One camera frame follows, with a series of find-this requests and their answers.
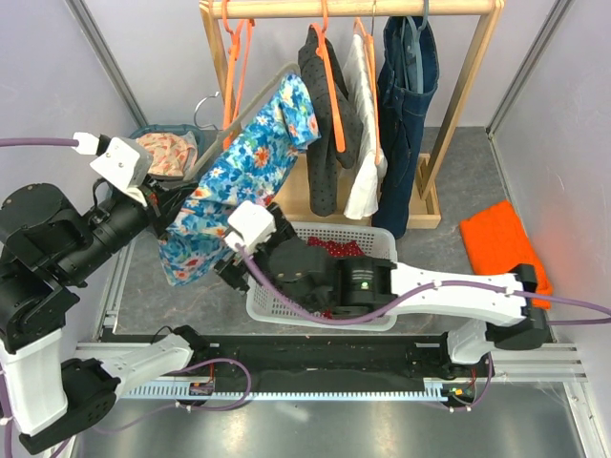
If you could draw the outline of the teal plastic bin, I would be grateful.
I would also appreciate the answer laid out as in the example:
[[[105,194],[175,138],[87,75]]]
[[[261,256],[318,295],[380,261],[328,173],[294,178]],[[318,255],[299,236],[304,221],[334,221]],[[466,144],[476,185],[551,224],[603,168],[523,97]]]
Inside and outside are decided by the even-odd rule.
[[[161,180],[182,180],[205,150],[205,136],[188,124],[152,124],[130,135],[153,157],[148,174]]]

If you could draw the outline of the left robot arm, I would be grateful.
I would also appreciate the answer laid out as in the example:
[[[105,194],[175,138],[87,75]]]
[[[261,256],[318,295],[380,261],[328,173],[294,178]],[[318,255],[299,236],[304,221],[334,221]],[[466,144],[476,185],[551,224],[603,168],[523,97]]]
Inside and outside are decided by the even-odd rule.
[[[199,375],[209,365],[205,340],[181,326],[156,343],[107,360],[61,357],[62,330],[77,290],[142,231],[164,237],[187,182],[147,178],[143,201],[119,191],[79,213],[49,183],[25,186],[1,207],[1,366],[21,445],[31,454],[96,425],[128,391],[164,374]]]

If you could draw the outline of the wooden clothes rack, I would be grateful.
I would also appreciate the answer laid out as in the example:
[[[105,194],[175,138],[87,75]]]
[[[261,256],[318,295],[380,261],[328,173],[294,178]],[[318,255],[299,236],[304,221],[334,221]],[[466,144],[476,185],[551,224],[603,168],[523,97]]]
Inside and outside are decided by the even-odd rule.
[[[224,107],[232,111],[238,94],[234,90],[234,73],[237,59],[226,53],[221,28],[225,28],[233,40],[237,31],[227,20],[314,18],[323,19],[327,27],[330,17],[376,17],[398,15],[477,15],[477,26],[457,77],[437,138],[430,153],[418,158],[416,177],[410,201],[410,217],[407,227],[415,230],[432,230],[441,221],[441,212],[435,180],[443,159],[450,147],[458,121],[463,113],[475,78],[485,57],[495,27],[505,6],[502,0],[432,0],[425,1],[201,1],[200,15],[213,58]]]

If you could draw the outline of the red polka dot skirt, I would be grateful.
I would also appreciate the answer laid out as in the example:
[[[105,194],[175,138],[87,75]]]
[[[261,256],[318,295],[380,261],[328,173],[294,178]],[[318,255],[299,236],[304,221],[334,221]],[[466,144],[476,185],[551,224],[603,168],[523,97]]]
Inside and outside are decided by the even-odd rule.
[[[309,237],[306,241],[309,266],[307,290],[302,305],[329,320],[347,320],[368,310],[357,305],[353,292],[360,290],[360,280],[353,273],[366,255],[355,240],[340,242]]]

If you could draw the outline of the blue denim jeans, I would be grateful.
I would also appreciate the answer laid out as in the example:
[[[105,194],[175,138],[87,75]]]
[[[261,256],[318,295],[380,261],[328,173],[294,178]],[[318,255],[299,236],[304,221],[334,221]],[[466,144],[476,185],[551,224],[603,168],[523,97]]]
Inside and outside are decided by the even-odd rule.
[[[390,231],[397,239],[407,230],[425,119],[439,79],[437,48],[428,23],[420,38],[424,92],[408,88],[405,64],[410,30],[405,26],[406,17],[392,16],[384,28],[385,60],[377,81],[380,141],[388,167],[372,225]]]

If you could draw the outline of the pink floral cloth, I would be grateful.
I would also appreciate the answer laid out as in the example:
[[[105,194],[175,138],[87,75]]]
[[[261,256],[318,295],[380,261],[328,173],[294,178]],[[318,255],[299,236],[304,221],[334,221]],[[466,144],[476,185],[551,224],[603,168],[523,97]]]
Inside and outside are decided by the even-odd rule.
[[[159,179],[183,179],[197,161],[198,146],[191,132],[185,135],[149,133],[136,142],[152,155],[148,173]]]

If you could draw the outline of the dark grey dotted garment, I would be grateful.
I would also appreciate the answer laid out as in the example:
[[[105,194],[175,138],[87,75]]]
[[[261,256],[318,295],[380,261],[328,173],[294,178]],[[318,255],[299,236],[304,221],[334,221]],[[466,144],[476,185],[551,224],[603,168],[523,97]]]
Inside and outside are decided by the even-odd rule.
[[[326,42],[326,45],[342,120],[345,139],[343,152],[336,146],[327,75],[324,61],[316,53],[318,36],[314,29],[308,30],[305,43],[298,52],[301,78],[309,92],[321,135],[306,151],[310,210],[320,217],[335,212],[337,167],[350,169],[355,165],[363,132],[363,123],[349,102],[348,87],[333,46],[330,42]]]

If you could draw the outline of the orange folded cloth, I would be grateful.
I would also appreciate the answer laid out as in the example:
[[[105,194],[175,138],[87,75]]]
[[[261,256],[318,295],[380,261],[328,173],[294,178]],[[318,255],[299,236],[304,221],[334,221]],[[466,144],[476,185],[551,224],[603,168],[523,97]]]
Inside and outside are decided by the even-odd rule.
[[[530,264],[536,273],[536,292],[545,296],[553,294],[543,263],[508,200],[463,219],[459,229],[475,274],[499,275],[519,264]]]

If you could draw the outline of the blue floral garment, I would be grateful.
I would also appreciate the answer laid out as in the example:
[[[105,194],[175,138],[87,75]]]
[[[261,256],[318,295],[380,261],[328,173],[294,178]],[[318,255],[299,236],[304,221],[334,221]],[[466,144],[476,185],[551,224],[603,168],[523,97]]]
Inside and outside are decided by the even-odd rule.
[[[279,89],[232,141],[183,202],[159,244],[169,284],[204,276],[230,249],[222,241],[229,215],[245,201],[269,204],[299,154],[321,137],[303,79],[289,73]]]

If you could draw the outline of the white plastic basket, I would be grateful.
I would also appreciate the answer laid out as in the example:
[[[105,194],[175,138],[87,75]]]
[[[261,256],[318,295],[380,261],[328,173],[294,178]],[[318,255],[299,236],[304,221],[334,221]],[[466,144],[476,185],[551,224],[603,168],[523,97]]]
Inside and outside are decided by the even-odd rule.
[[[323,241],[355,241],[365,255],[374,258],[397,262],[395,238],[384,229],[357,226],[350,224],[332,224],[321,222],[293,222],[297,236],[308,240],[315,237]],[[279,302],[265,287],[259,285],[252,277],[248,280],[249,290],[246,294],[246,312],[254,321],[277,325],[317,327],[322,329],[339,329],[350,331],[385,332],[394,327],[396,316],[385,315],[368,323],[353,325],[321,324],[306,320]]]

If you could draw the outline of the orange hanger of skirt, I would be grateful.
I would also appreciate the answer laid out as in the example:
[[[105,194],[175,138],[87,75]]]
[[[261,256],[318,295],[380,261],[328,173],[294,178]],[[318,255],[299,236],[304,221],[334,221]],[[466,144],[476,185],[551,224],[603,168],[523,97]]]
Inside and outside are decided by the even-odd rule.
[[[229,26],[227,15],[228,1],[221,1],[221,19],[223,26],[231,38],[231,46],[228,51],[227,77],[225,90],[235,96],[233,103],[226,102],[223,108],[223,129],[228,132],[230,124],[240,114],[242,94],[245,81],[247,61],[249,57],[252,35],[255,28],[254,19],[240,19],[236,29]]]

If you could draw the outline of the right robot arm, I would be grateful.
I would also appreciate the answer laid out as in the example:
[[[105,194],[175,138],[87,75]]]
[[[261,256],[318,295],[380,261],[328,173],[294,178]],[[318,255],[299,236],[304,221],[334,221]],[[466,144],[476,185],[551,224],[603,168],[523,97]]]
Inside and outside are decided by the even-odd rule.
[[[447,332],[439,368],[459,375],[498,349],[528,351],[549,337],[543,310],[528,293],[531,266],[492,276],[454,275],[372,256],[334,257],[302,239],[277,204],[247,201],[228,218],[229,252],[214,271],[245,293],[254,280],[302,320],[326,327],[369,325],[426,314],[465,319]]]

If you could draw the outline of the blue-grey hanger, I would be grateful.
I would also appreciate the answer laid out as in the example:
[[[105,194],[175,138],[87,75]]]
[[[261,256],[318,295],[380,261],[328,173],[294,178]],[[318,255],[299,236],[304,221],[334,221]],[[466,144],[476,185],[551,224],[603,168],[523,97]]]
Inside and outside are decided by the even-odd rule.
[[[424,92],[424,67],[420,38],[428,25],[429,9],[429,1],[424,0],[423,14],[419,26],[416,25],[415,19],[412,16],[405,18],[405,26],[410,30],[405,64],[407,86],[411,91],[418,94]]]

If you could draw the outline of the orange hanger of grey garment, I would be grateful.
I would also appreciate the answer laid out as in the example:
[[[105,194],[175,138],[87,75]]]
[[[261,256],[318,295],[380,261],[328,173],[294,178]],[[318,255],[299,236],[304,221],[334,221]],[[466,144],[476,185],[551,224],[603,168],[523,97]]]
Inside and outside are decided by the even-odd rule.
[[[310,27],[315,30],[318,41],[316,54],[322,60],[325,69],[336,149],[339,153],[343,153],[346,150],[345,134],[335,89],[333,70],[327,49],[326,31],[328,27],[328,6],[326,0],[321,0],[321,9],[323,24],[313,23]]]

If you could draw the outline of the orange hanger of white garment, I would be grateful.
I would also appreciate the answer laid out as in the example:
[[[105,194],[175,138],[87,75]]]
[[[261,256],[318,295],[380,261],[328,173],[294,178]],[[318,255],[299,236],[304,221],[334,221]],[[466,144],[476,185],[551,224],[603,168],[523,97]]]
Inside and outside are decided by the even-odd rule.
[[[376,85],[376,63],[375,63],[375,52],[374,52],[374,40],[373,36],[365,28],[360,17],[355,17],[353,22],[354,31],[362,37],[364,55],[367,62],[367,71],[369,77],[369,86],[371,91],[371,98],[374,112],[374,128],[375,128],[375,139],[376,139],[376,151],[375,151],[375,164],[379,166],[382,162],[382,152],[380,145],[380,133],[378,126],[378,103],[377,103],[377,85]]]

